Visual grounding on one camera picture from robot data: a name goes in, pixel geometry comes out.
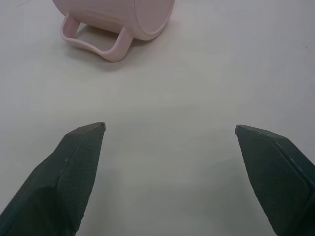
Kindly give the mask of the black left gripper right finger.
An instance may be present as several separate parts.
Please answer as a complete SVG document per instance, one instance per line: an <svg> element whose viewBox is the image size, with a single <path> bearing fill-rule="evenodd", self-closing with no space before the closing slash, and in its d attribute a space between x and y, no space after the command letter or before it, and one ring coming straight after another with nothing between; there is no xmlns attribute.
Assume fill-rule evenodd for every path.
<svg viewBox="0 0 315 236"><path fill-rule="evenodd" d="M315 165L279 134L237 125L254 193L277 236L315 236Z"/></svg>

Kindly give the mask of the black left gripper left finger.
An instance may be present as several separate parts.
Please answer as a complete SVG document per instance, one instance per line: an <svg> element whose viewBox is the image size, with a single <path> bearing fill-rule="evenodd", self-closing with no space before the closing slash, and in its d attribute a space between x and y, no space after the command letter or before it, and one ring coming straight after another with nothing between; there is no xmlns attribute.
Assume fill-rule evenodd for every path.
<svg viewBox="0 0 315 236"><path fill-rule="evenodd" d="M67 133L0 214L0 236L75 236L91 195L104 122Z"/></svg>

